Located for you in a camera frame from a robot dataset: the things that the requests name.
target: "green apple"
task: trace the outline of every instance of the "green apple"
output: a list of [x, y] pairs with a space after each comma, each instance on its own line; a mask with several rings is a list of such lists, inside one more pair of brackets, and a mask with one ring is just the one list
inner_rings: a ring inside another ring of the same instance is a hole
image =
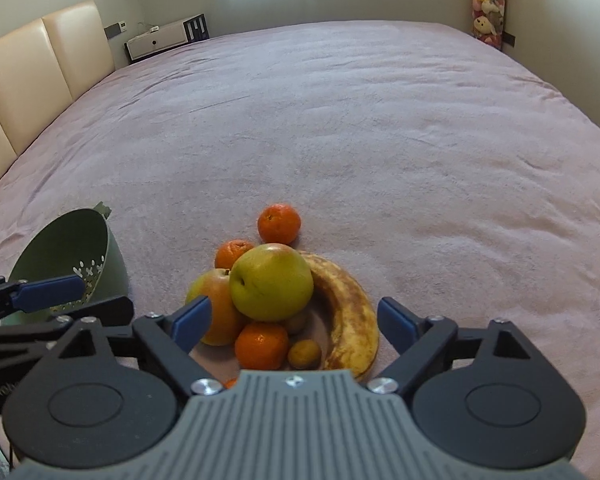
[[306, 306], [314, 292], [314, 279], [298, 251], [282, 244], [264, 244], [236, 260], [229, 288], [235, 307], [245, 316], [276, 322]]

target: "gray gripper base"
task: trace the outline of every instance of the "gray gripper base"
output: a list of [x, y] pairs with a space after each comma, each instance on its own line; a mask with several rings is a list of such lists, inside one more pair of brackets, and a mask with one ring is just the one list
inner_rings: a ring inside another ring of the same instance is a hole
[[25, 461], [10, 476], [21, 479], [586, 480], [567, 460], [518, 472], [460, 462], [424, 438], [400, 397], [373, 394], [346, 370], [243, 371], [231, 390], [193, 397], [135, 459], [80, 471]]

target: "colander handle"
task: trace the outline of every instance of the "colander handle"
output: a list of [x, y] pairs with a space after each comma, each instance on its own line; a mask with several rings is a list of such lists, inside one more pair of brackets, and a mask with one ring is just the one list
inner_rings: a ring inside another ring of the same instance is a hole
[[104, 216], [105, 220], [109, 218], [109, 215], [111, 214], [111, 208], [105, 206], [103, 202], [99, 202], [98, 205], [93, 207], [93, 209]]

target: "brown spotted banana peel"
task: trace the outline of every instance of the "brown spotted banana peel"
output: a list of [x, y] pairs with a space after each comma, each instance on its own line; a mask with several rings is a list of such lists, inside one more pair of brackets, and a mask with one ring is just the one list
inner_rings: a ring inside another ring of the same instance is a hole
[[332, 315], [331, 351], [323, 370], [348, 368], [357, 381], [367, 378], [378, 353], [376, 312], [360, 284], [343, 268], [317, 254], [299, 251], [309, 264], [314, 288]]

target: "metal screw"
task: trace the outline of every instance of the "metal screw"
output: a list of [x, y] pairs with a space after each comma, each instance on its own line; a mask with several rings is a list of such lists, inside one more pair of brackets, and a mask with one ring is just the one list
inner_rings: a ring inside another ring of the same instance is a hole
[[375, 394], [392, 394], [398, 390], [398, 383], [389, 377], [376, 377], [367, 383], [366, 388]]
[[299, 388], [304, 383], [304, 379], [299, 375], [292, 375], [291, 377], [287, 377], [285, 379], [285, 383], [287, 386], [291, 386], [292, 388]]
[[198, 379], [191, 385], [191, 391], [196, 395], [215, 395], [224, 389], [220, 381], [215, 379]]

